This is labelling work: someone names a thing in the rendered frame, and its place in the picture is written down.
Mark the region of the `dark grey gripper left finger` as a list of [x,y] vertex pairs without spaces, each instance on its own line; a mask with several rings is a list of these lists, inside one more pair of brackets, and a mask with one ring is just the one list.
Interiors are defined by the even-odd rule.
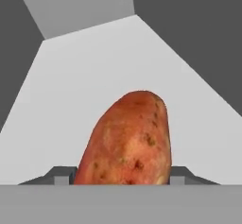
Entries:
[[71,185],[77,170],[75,166],[54,166],[45,175],[21,182],[21,185]]

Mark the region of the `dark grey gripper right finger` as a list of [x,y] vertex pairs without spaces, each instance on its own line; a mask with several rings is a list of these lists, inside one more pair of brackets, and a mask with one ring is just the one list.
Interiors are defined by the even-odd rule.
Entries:
[[170,185],[192,185],[192,184],[204,184],[204,185],[216,185],[216,182],[206,180],[202,177],[194,175],[185,166],[173,166],[171,168]]

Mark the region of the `orange-brown sweet potato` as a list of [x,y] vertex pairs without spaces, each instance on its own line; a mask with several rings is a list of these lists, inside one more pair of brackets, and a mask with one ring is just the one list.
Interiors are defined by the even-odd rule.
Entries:
[[150,91],[130,92],[95,125],[75,184],[166,184],[171,164],[164,101]]

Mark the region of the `grey freezer compartment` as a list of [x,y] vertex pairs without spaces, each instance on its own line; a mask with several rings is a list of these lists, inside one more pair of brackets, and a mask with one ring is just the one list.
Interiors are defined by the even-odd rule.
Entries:
[[134,90],[164,100],[174,164],[242,184],[242,0],[0,0],[0,184],[78,164]]

